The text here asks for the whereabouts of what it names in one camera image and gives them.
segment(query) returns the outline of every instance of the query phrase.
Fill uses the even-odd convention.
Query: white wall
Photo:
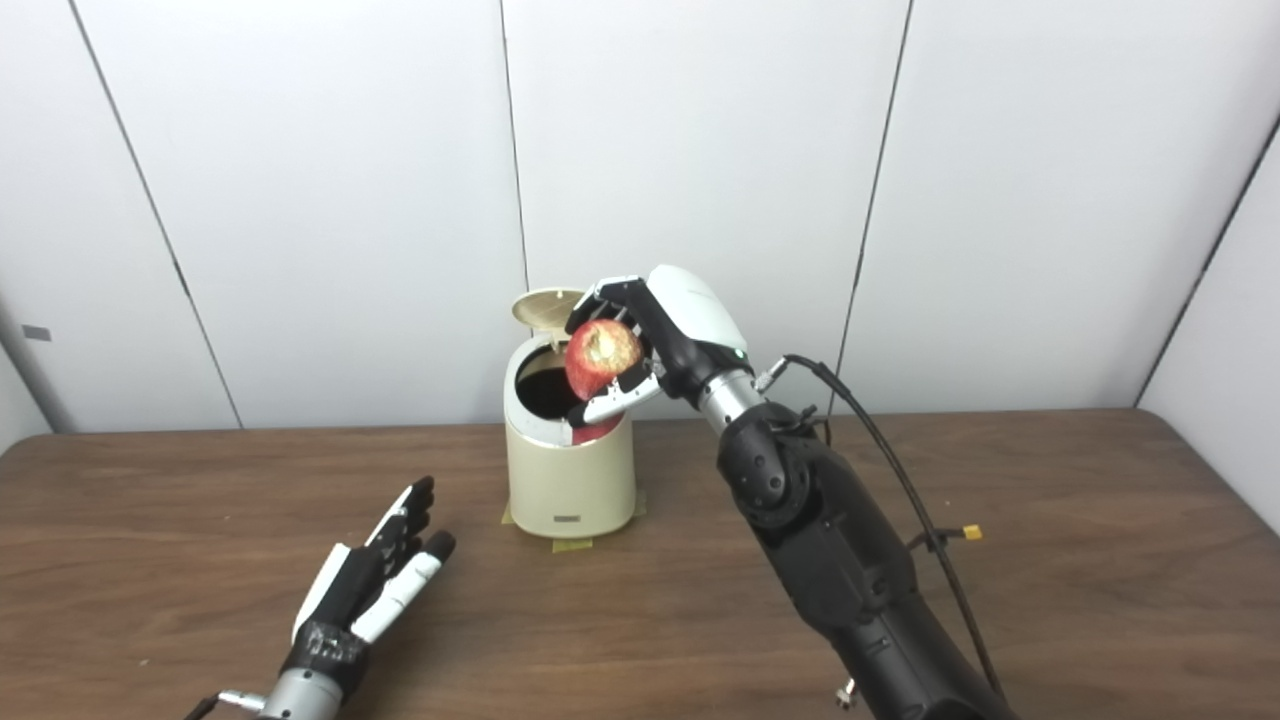
[[[667,261],[874,410],[1133,402],[1280,5],[916,3],[846,333],[906,5],[79,0],[224,388],[69,9],[4,4],[0,332],[65,429],[495,420],[526,273]]]
[[[499,419],[497,0],[79,0],[246,427]]]
[[[236,425],[67,3],[0,3],[0,333],[58,429]]]
[[[783,351],[835,364],[905,12],[507,3],[530,283],[681,265],[730,307],[756,365]],[[773,395],[826,400],[792,377]]]
[[[36,407],[18,370],[0,348],[0,455],[23,438],[49,432],[49,423]]]
[[[1280,150],[1263,160],[1142,398],[1280,532]]]
[[[1277,3],[916,3],[841,375],[1130,405],[1277,111]]]

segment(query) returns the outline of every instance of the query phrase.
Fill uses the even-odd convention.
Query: black cable
[[[964,530],[961,529],[938,528],[937,534],[933,536],[932,541],[929,539],[929,536],[920,533],[906,543],[906,548],[915,550],[923,544],[929,550],[929,552],[934,552],[937,546],[946,544],[947,541],[950,541],[951,538],[963,538],[963,537],[965,537],[965,534]]]
[[[933,519],[929,518],[929,511],[924,507],[924,501],[920,500],[920,493],[916,492],[915,484],[911,483],[911,478],[906,474],[906,469],[897,459],[897,454],[890,447],[888,441],[881,434],[879,428],[876,427],[876,421],[872,416],[863,409],[861,404],[854,397],[852,391],[849,389],[835,373],[831,372],[823,363],[817,363],[803,355],[783,355],[783,357],[795,363],[796,365],[803,365],[809,369],[819,380],[827,384],[846,405],[852,407],[854,414],[861,420],[863,425],[867,427],[867,432],[870,433],[872,439],[876,441],[876,446],[888,460],[890,466],[893,469],[893,474],[897,475],[899,482],[902,484],[902,491],[906,492],[908,500],[911,501],[911,507],[915,510],[915,516],[920,519],[920,525],[924,527],[925,537],[936,537],[937,528],[933,527]],[[946,546],[937,543],[933,552],[938,557],[938,564],[942,565],[942,574],[947,578],[947,584],[951,585],[951,593],[956,598],[956,605],[960,606],[960,615],[964,618],[965,628],[969,630],[969,637],[973,638],[973,648],[978,653],[978,662],[982,664],[982,671],[987,675],[987,683],[991,684],[991,689],[996,692],[1001,698],[1005,697],[1005,689],[1000,684],[1000,678],[996,676],[996,666],[991,662],[991,655],[987,652],[987,643],[982,639],[982,630],[978,629],[978,620],[973,615],[973,609],[969,606],[969,597],[964,592],[964,587],[960,584],[960,577],[956,574],[955,565],[951,564],[951,557],[947,555]]]
[[[188,712],[187,716],[183,717],[183,720],[200,720],[205,715],[209,715],[210,712],[212,712],[212,710],[215,707],[218,707],[218,694],[216,693],[211,694],[211,696],[209,696],[206,698],[201,698],[200,702],[196,703],[196,707],[193,707],[191,710],[191,712]]]
[[[822,434],[824,436],[823,439],[827,442],[827,447],[831,447],[831,415],[827,415],[814,424],[822,425]]]

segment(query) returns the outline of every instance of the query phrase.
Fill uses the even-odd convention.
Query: cream trash can
[[[536,290],[511,309],[534,329],[503,379],[511,516],[526,533],[548,538],[603,536],[635,512],[631,416],[579,446],[564,420],[581,402],[564,375],[564,323],[581,296],[577,290]]]

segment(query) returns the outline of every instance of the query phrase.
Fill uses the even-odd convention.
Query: open lid
[[[511,314],[534,331],[550,333],[552,341],[559,345],[568,341],[564,323],[581,297],[581,290],[567,287],[535,290],[517,297]]]

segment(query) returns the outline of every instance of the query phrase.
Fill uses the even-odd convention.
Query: apple
[[[582,445],[584,442],[600,439],[602,437],[609,434],[609,430],[618,427],[618,423],[621,421],[622,421],[622,415],[614,415],[608,420],[600,423],[599,425],[586,425],[582,428],[573,428],[573,445]]]
[[[644,348],[631,328],[617,320],[589,320],[564,348],[564,375],[579,400],[590,400],[622,370],[640,361]]]

